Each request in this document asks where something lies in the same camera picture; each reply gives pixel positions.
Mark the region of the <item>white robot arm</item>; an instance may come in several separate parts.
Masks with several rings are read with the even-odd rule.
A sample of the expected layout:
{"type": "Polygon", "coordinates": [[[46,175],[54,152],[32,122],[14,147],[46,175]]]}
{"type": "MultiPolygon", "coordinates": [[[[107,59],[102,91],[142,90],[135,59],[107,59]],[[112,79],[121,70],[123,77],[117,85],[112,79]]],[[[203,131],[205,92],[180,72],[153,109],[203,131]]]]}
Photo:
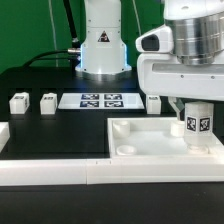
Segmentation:
{"type": "MultiPolygon", "coordinates": [[[[84,0],[86,39],[76,74],[97,81],[131,71],[121,39],[121,0],[84,0]]],[[[137,74],[149,114],[182,98],[224,101],[224,0],[165,0],[164,24],[138,37],[137,74]]]]}

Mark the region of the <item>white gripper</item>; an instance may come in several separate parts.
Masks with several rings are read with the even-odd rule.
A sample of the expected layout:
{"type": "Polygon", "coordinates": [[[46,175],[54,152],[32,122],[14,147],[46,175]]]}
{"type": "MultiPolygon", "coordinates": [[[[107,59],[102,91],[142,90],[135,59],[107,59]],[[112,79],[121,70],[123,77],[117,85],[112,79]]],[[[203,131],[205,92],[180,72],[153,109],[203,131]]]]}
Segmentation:
{"type": "Polygon", "coordinates": [[[180,98],[224,101],[224,49],[209,65],[185,65],[172,55],[172,31],[168,26],[146,32],[135,41],[140,52],[137,74],[141,90],[148,95],[170,96],[168,102],[181,119],[180,98]]]}

